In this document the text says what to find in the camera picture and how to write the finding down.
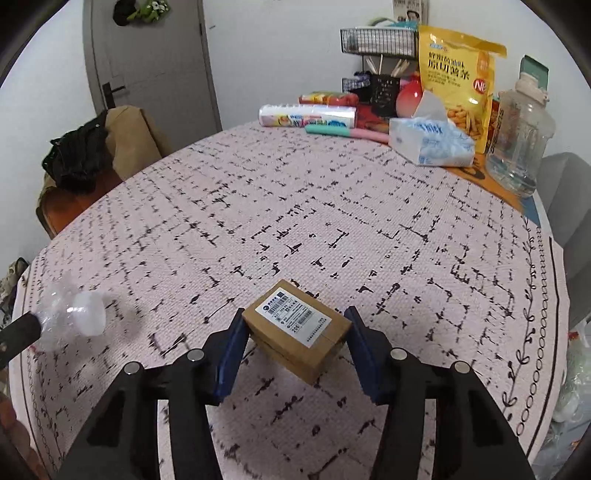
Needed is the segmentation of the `clear crushed plastic bottle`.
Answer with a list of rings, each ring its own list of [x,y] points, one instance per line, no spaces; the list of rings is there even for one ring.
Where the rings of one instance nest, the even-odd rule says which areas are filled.
[[[78,337],[100,336],[106,328],[103,295],[79,288],[70,275],[48,287],[33,313],[41,325],[34,348],[41,352],[64,348]]]

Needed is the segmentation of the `brown cardboard parcel box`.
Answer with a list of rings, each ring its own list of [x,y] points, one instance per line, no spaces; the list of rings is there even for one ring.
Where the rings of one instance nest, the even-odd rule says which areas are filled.
[[[280,280],[242,312],[252,338],[270,358],[314,384],[346,342],[352,322]]]

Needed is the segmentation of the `white plastic grocery bag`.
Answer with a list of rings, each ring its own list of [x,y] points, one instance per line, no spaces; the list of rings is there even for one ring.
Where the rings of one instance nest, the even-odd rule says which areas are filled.
[[[590,318],[569,333],[566,373],[552,420],[556,460],[563,463],[590,426]]]

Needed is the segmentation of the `pink patterned tablecloth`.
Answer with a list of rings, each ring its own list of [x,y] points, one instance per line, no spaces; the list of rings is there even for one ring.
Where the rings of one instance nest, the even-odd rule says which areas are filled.
[[[472,365],[529,459],[565,367],[561,248],[470,179],[367,141],[242,125],[102,197],[33,260],[23,310],[59,279],[106,297],[105,332],[12,366],[55,472],[123,365],[174,361],[286,280],[421,361]]]

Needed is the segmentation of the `orange chair with clothes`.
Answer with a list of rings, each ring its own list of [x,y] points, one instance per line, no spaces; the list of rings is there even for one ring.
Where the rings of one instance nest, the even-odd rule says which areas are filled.
[[[143,109],[124,105],[101,112],[51,141],[36,206],[41,226],[54,238],[120,183],[171,153]]]

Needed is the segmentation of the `grey upholstered chair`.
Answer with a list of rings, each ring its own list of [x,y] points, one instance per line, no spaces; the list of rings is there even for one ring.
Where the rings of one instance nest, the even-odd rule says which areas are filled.
[[[573,328],[590,317],[590,165],[573,153],[547,156],[537,191],[553,237],[563,248]]]

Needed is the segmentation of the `blue tissue pack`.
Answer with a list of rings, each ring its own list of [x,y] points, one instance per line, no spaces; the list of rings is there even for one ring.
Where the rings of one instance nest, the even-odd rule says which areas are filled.
[[[391,118],[389,145],[417,166],[468,167],[475,155],[475,141],[447,116],[443,102],[424,92],[415,115]]]

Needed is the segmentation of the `grey door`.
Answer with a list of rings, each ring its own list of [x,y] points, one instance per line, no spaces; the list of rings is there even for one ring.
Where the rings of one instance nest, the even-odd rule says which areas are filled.
[[[153,23],[115,20],[140,1],[85,1],[87,78],[96,111],[144,110],[178,150],[221,131],[204,28],[204,3],[170,1]]]

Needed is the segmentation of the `clear plastic water jug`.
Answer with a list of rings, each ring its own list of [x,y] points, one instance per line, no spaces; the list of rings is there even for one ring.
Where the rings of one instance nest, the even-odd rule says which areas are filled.
[[[556,123],[546,110],[549,96],[533,74],[522,71],[512,90],[499,94],[495,131],[486,155],[488,174],[504,189],[528,198]]]

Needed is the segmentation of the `white plastic bag roll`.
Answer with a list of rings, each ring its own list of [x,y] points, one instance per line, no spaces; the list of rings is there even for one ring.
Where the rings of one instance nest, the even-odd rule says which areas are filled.
[[[356,107],[322,104],[264,105],[259,108],[264,127],[297,127],[308,124],[356,127]]]

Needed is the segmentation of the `yellow snack bag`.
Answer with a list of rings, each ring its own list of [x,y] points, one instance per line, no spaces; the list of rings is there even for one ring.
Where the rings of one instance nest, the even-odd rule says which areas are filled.
[[[504,45],[462,32],[421,25],[419,71],[422,88],[443,103],[448,119],[485,152],[496,59],[507,56]]]

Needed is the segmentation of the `green box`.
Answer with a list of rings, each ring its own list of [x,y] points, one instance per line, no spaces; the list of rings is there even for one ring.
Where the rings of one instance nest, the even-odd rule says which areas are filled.
[[[520,62],[520,72],[534,77],[540,89],[548,89],[549,69],[538,60],[524,55]]]

